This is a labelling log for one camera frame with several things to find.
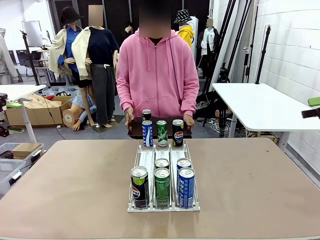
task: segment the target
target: dark gray trousers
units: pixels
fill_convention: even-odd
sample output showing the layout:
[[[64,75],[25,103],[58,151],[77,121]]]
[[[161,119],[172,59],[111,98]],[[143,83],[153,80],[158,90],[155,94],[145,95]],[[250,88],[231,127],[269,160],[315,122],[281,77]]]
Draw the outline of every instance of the dark gray trousers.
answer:
[[[91,64],[91,77],[96,101],[96,121],[107,124],[115,108],[116,77],[113,67]]]

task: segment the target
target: can lid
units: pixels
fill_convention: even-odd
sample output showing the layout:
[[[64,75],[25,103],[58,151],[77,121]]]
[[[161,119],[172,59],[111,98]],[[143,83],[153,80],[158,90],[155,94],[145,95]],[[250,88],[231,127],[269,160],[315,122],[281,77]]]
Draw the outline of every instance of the can lid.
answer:
[[[176,119],[176,120],[173,120],[173,121],[172,121],[172,124],[179,126],[179,125],[184,124],[184,121],[181,120],[181,119]]]
[[[179,176],[190,179],[195,176],[195,170],[190,167],[183,167],[179,170]]]
[[[144,166],[135,166],[131,169],[131,176],[133,178],[144,178],[148,175],[148,171]]]
[[[159,120],[159,121],[156,122],[156,124],[158,124],[158,125],[165,125],[165,124],[167,124],[167,122],[164,121],[164,120]]]
[[[143,114],[150,114],[151,110],[150,109],[144,109],[144,110],[142,110],[142,113]]]
[[[166,158],[159,158],[159,159],[155,160],[154,163],[157,167],[160,167],[160,168],[164,168],[166,166],[169,166],[169,160]]]
[[[170,171],[167,168],[160,167],[154,171],[154,176],[160,179],[165,179],[170,176]]]
[[[180,167],[190,167],[191,166],[191,160],[188,158],[180,158],[176,162],[176,164]]]
[[[143,125],[152,125],[152,121],[146,120],[142,122]]]

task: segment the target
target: hoodie zipper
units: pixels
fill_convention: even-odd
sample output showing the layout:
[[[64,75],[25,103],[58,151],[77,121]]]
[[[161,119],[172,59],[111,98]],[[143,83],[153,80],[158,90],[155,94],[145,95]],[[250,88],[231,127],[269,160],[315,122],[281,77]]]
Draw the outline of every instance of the hoodie zipper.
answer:
[[[156,103],[158,107],[158,116],[160,117],[159,107],[159,87],[158,87],[158,67],[157,67],[157,45],[154,46],[155,50],[155,83],[156,83]]]

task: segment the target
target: beige jacket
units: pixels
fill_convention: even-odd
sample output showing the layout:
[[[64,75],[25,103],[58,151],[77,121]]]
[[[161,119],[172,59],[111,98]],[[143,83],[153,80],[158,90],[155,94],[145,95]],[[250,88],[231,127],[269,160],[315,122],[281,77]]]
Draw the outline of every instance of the beige jacket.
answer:
[[[50,48],[50,55],[49,55],[49,70],[56,73],[57,76],[64,71],[68,75],[72,75],[68,64],[65,63],[63,66],[58,64],[58,59],[60,55],[63,55],[67,58],[65,53],[66,51],[66,42],[67,42],[67,25],[65,25],[55,36],[53,43]]]
[[[89,26],[87,26],[78,34],[78,36],[76,36],[71,46],[72,54],[79,71],[80,80],[91,79],[90,65],[85,63],[86,58],[89,58],[88,44],[90,35],[91,31]]]
[[[16,78],[18,74],[4,39],[5,33],[6,30],[0,28],[0,73],[11,73],[12,77]]]

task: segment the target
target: white shelf organizer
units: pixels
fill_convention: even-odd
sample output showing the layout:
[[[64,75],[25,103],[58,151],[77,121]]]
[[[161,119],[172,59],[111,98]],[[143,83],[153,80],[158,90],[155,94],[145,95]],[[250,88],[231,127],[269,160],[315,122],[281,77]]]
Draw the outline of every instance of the white shelf organizer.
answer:
[[[154,170],[155,170],[155,160],[156,159],[168,159],[170,162],[170,202],[169,208],[159,209],[156,208],[156,191],[154,184]],[[127,211],[129,213],[140,213],[140,212],[176,212],[176,211],[200,211],[198,192],[197,192],[197,172],[195,172],[194,178],[194,198],[193,206],[191,208],[180,208],[179,206],[179,196],[177,194],[177,161],[181,158],[188,158],[191,160],[187,142],[185,141],[183,147],[175,148],[168,145],[168,148],[158,147],[154,144],[153,148],[145,149],[139,143],[137,147],[134,167],[143,166],[148,171],[148,181],[149,181],[149,195],[150,202],[147,208],[137,209],[135,207],[135,201],[132,195],[132,185],[130,183],[129,188],[129,203]]]

